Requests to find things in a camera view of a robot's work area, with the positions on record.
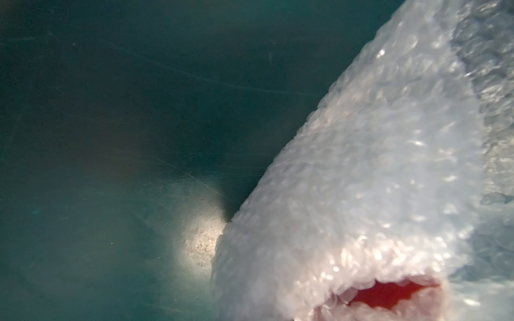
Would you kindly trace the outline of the white mug red inside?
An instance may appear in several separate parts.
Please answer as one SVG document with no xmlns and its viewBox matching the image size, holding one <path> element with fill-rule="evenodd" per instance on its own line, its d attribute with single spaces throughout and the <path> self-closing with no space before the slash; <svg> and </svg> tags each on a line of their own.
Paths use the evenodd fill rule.
<svg viewBox="0 0 514 321">
<path fill-rule="evenodd" d="M 413 295 L 426 288 L 439 289 L 440 284 L 421 285 L 412 280 L 404 280 L 400 283 L 376 282 L 368 289 L 358 290 L 355 298 L 351 299 L 348 305 L 366 304 L 371 308 L 392 310 L 401 300 L 410 300 Z"/>
</svg>

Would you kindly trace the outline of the clear bubble wrap sheet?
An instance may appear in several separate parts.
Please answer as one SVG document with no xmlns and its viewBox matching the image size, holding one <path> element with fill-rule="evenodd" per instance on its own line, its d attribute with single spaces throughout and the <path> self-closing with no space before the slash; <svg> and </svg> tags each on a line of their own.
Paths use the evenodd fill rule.
<svg viewBox="0 0 514 321">
<path fill-rule="evenodd" d="M 426 288 L 349 306 L 376 282 Z M 513 2 L 406 1 L 224 228 L 218 320 L 513 319 Z"/>
</svg>

